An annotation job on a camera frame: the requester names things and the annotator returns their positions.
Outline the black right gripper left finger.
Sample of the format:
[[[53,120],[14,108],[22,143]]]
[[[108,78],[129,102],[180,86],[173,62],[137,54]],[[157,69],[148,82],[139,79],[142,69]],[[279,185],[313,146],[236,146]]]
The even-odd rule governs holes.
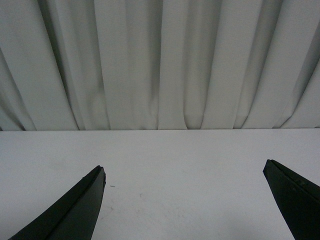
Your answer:
[[[12,240],[90,240],[101,210],[106,174],[96,166]]]

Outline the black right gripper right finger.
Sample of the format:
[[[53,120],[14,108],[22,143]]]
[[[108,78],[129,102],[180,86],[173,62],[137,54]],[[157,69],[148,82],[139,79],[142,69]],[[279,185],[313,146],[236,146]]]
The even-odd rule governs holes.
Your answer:
[[[296,240],[320,238],[320,187],[281,163],[268,159],[263,174]]]

